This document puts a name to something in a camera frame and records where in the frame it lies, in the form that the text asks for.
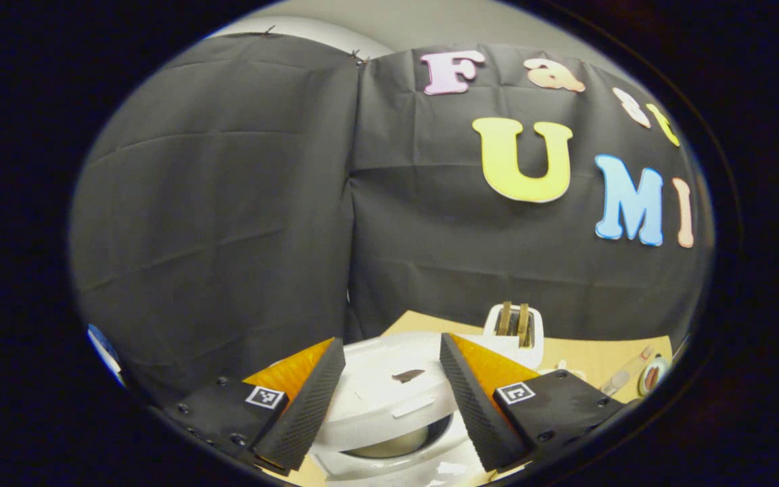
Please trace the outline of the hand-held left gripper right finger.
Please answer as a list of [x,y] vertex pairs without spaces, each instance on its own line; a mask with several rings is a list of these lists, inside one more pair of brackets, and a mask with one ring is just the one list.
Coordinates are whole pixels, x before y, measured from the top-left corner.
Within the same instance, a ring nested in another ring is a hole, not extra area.
[[567,370],[541,374],[454,333],[440,361],[486,471],[565,455],[625,408]]

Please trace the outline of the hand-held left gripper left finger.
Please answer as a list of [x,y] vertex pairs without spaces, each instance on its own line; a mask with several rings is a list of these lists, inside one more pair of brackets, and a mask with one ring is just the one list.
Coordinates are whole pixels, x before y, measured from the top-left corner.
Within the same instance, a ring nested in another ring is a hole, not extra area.
[[164,415],[232,460],[288,474],[313,445],[345,366],[333,337],[245,379],[219,376]]

